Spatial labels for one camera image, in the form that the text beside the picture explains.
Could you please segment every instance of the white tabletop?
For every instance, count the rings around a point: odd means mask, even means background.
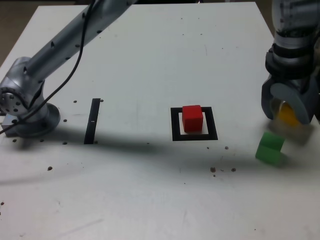
[[[83,8],[39,7],[0,78]],[[132,6],[50,101],[61,121],[44,142],[0,136],[0,239],[320,239],[317,121],[307,145],[284,143],[283,168],[255,159],[272,43],[255,3]],[[98,144],[83,145],[93,98]],[[218,140],[172,141],[170,108],[185,105],[212,107]]]

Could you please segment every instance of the red cube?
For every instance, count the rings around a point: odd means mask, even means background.
[[[182,107],[182,123],[186,133],[202,132],[204,116],[200,105]]]

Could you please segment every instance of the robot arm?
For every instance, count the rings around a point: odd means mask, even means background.
[[[58,109],[44,103],[45,79],[80,50],[89,12],[84,46],[120,17],[136,0],[96,0],[76,16],[32,58],[18,58],[0,83],[0,106],[6,112],[2,128],[7,136],[35,137],[53,130],[60,121]]]
[[[318,0],[273,0],[274,43],[265,57],[270,73],[262,85],[261,106],[274,119],[283,102],[302,124],[309,124],[318,105],[319,90],[314,45],[320,22]]]

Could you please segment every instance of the black square marker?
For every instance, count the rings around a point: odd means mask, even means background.
[[[216,125],[212,108],[210,106],[201,107],[202,112],[205,114],[206,125],[208,134],[182,134],[180,133],[179,113],[182,113],[182,107],[171,108],[171,128],[172,128],[172,141],[207,141],[218,140]]]

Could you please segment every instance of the floor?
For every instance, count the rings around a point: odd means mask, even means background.
[[[224,2],[222,0],[204,0],[207,2]],[[271,17],[272,0],[256,0],[266,23],[271,32],[274,32]],[[73,5],[74,1],[1,1],[0,0],[0,65],[15,45],[22,31],[38,6]]]

